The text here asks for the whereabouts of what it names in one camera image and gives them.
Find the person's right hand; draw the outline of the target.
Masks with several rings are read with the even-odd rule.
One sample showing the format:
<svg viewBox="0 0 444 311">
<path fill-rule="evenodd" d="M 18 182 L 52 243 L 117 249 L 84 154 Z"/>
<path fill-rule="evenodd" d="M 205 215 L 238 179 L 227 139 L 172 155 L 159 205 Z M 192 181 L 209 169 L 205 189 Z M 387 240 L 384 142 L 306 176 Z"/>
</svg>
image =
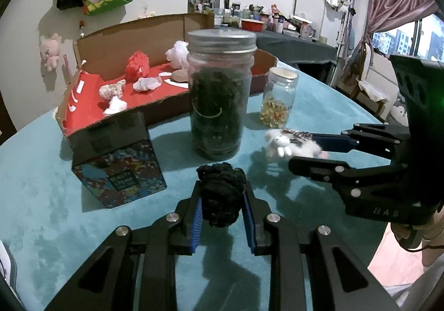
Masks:
<svg viewBox="0 0 444 311">
<path fill-rule="evenodd" d="M 414 229 L 423 233 L 422 265 L 430 267 L 443 254 L 443 249 L 436 249 L 436 246 L 443 246 L 443 209 L 435 212 L 427 224 Z"/>
</svg>

